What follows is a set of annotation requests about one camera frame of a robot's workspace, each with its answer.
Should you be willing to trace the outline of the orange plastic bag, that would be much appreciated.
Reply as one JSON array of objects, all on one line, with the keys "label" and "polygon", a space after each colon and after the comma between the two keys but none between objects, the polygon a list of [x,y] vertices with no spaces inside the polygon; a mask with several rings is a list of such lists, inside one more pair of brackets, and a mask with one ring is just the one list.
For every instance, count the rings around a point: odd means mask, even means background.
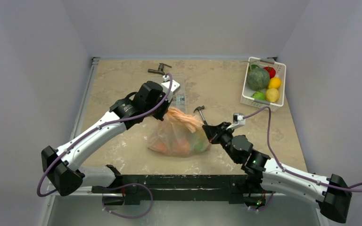
[{"label": "orange plastic bag", "polygon": [[189,157],[206,152],[211,144],[195,115],[170,107],[147,138],[147,148],[168,156]]}]

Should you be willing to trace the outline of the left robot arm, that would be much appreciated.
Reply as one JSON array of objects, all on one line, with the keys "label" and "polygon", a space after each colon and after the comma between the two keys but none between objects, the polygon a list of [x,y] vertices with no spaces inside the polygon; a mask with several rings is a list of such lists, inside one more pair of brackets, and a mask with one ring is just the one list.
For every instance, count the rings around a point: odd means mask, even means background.
[{"label": "left robot arm", "polygon": [[53,192],[67,196],[80,187],[101,186],[109,192],[120,190],[122,180],[113,166],[82,167],[105,143],[152,116],[163,120],[180,84],[171,79],[162,83],[147,81],[137,92],[117,100],[92,126],[68,143],[41,151],[43,178],[54,186]]}]

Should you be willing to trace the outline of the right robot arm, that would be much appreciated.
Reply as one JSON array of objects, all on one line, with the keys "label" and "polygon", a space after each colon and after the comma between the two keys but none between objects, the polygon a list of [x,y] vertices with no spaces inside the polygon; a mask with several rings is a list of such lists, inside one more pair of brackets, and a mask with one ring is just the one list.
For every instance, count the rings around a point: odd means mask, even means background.
[{"label": "right robot arm", "polygon": [[253,148],[246,136],[234,136],[229,122],[203,125],[209,143],[219,144],[232,161],[248,174],[246,186],[293,196],[318,208],[326,218],[345,223],[352,198],[344,179],[336,174],[321,176],[290,166],[280,167],[274,157]]}]

